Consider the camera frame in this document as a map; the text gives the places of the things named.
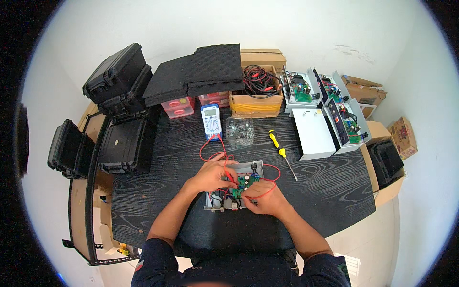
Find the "digital multimeter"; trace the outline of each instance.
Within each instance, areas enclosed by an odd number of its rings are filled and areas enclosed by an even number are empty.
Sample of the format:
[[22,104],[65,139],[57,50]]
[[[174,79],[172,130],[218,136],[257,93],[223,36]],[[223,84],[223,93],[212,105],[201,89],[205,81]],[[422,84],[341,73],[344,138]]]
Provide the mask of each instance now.
[[212,135],[215,135],[212,140],[218,141],[218,134],[220,134],[220,137],[223,137],[222,124],[220,123],[220,109],[218,108],[218,104],[201,106],[201,115],[202,121],[204,122],[206,139],[209,140]]

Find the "green circuit board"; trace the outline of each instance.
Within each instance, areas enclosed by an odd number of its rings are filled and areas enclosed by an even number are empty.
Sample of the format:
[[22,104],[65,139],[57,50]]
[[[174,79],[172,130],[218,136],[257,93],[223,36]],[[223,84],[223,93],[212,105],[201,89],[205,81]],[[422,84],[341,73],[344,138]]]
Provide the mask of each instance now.
[[340,96],[337,96],[337,95],[333,95],[330,91],[330,87],[325,85],[325,90],[327,91],[327,94],[328,94],[328,97],[332,98],[333,100],[335,100],[335,103],[339,103],[340,102]]
[[239,176],[237,179],[238,189],[230,188],[229,191],[233,194],[234,198],[242,198],[241,193],[244,192],[244,188],[251,186],[255,181],[260,181],[259,176],[248,175],[249,179],[246,180],[244,176]]
[[311,103],[313,101],[313,97],[311,95],[305,94],[305,93],[298,93],[298,84],[292,84],[293,91],[295,92],[295,100],[298,102],[304,102],[304,103]]
[[[351,122],[351,126],[353,126],[355,128],[357,127],[357,125],[355,124],[354,121]],[[361,140],[362,140],[360,135],[357,134],[356,132],[348,131],[347,135],[349,136],[349,143],[351,143],[351,144],[360,143]]]

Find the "hand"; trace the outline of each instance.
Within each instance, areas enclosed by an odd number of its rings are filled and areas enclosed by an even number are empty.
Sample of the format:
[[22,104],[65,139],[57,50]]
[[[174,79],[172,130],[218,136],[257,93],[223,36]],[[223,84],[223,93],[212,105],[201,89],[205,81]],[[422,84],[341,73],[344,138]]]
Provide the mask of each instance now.
[[[225,157],[224,153],[217,155],[208,162],[202,165],[198,173],[186,181],[184,189],[195,192],[214,191],[218,188],[237,188],[237,184],[229,180],[222,180],[222,176],[226,176],[223,168],[225,160],[220,160]],[[239,163],[234,160],[226,161],[226,164]],[[237,182],[237,173],[234,169],[226,168],[233,180]]]
[[284,197],[277,185],[268,194],[255,199],[257,204],[253,204],[250,199],[267,193],[274,187],[274,183],[267,180],[254,182],[246,191],[242,193],[242,199],[248,209],[256,214],[269,214],[277,218],[288,211],[290,203]]

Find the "white wall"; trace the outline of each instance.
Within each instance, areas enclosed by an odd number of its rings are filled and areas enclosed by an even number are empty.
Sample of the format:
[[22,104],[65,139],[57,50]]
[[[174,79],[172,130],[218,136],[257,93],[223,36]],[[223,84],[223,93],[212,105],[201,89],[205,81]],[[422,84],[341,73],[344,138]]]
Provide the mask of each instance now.
[[88,100],[81,87],[99,63],[138,42],[153,69],[197,47],[240,43],[279,48],[292,70],[316,67],[385,82],[413,27],[415,0],[388,1],[66,1],[51,21],[28,71],[30,155],[23,180],[35,231],[71,286],[100,276],[68,239],[68,180],[46,166],[54,131],[79,121]]
[[78,124],[90,101],[55,60],[49,42],[49,35],[44,35],[30,63],[22,94],[30,132],[28,173],[22,180],[24,199],[40,243],[63,279],[71,286],[83,286],[92,277],[98,279],[98,285],[91,286],[103,286],[99,269],[90,268],[81,255],[64,248],[61,241],[70,239],[69,180],[51,170],[46,161],[56,128],[67,118]]
[[393,287],[415,286],[436,259],[459,206],[459,75],[429,13],[417,5],[413,32],[374,113],[384,125],[405,116],[418,152],[398,195],[400,243]]

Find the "person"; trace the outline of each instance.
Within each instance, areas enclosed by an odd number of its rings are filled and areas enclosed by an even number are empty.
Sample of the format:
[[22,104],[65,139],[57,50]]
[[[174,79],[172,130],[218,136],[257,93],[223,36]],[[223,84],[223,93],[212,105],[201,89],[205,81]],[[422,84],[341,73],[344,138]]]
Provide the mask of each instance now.
[[[260,253],[201,260],[184,273],[178,272],[172,246],[193,199],[201,191],[237,188],[233,182],[222,180],[222,176],[226,175],[225,161],[221,160],[223,157],[222,153],[204,163],[155,219],[143,245],[131,286],[350,286],[344,257],[333,256],[327,241],[298,215],[278,187],[258,198],[257,204],[251,202],[251,197],[273,188],[274,183],[265,180],[253,183],[242,193],[242,199],[252,212],[275,216],[285,225],[296,250],[304,259],[302,275],[298,276],[285,256]],[[226,170],[237,181],[237,173],[230,168]]]

